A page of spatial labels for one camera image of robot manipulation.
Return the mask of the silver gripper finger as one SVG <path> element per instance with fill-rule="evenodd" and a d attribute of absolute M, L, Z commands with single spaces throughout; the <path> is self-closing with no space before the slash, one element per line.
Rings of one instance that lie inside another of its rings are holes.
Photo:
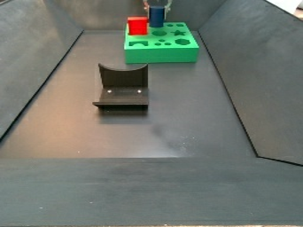
<path fill-rule="evenodd" d="M 143 1 L 143 5 L 145 5 L 145 10 L 149 11 L 150 9 L 150 4 L 149 4 L 149 0 L 142 0 Z"/>
<path fill-rule="evenodd" d="M 173 6 L 173 0 L 167 0 L 167 4 L 165 5 L 165 12 L 169 13 Z"/>

